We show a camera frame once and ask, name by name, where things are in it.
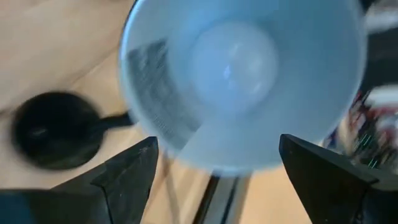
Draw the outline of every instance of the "black plastic part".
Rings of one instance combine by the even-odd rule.
[[[88,127],[100,115],[83,98],[50,92],[33,97],[17,109],[12,141],[17,150],[45,169],[71,169],[88,162],[100,148],[103,133]]]
[[[0,190],[2,224],[140,224],[159,148],[147,138],[51,190]]]
[[[398,83],[398,28],[369,36],[368,64],[360,90]]]
[[[312,223],[352,223],[368,183],[343,156],[291,135],[282,135],[280,155]]]
[[[223,218],[221,219],[221,223],[220,224],[226,224],[227,221],[228,221],[228,216],[229,216],[229,213],[231,212],[232,204],[233,204],[233,201],[234,201],[235,196],[236,196],[236,188],[237,188],[237,186],[238,186],[238,179],[235,179],[234,180],[234,184],[232,186],[232,190],[229,193],[228,201],[226,203],[226,207],[225,207],[225,210],[224,210]]]
[[[353,166],[344,156],[291,135],[280,155],[312,223],[398,223],[398,177]]]
[[[98,122],[94,123],[89,132],[91,134],[94,133],[104,133],[111,128],[121,128],[132,126],[134,123],[130,119],[129,113],[125,112],[119,115],[112,115],[105,118],[100,119]]]
[[[209,210],[211,200],[213,199],[213,196],[216,192],[216,188],[219,181],[220,177],[217,177],[215,175],[212,175],[210,177],[210,180],[207,184],[205,193],[203,194],[203,197],[199,204],[199,208],[197,210],[195,218],[193,219],[192,224],[203,224],[205,222],[206,214]]]

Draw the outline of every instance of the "wooden surface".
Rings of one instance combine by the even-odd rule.
[[[139,124],[109,131],[89,163],[64,172],[33,167],[9,142],[15,108],[45,91],[75,91],[103,116],[126,110],[119,92],[117,53],[133,2],[0,1],[0,188],[54,187],[146,137]],[[142,223],[191,223],[209,178],[161,155]]]
[[[311,224],[283,166],[254,174],[240,224]]]

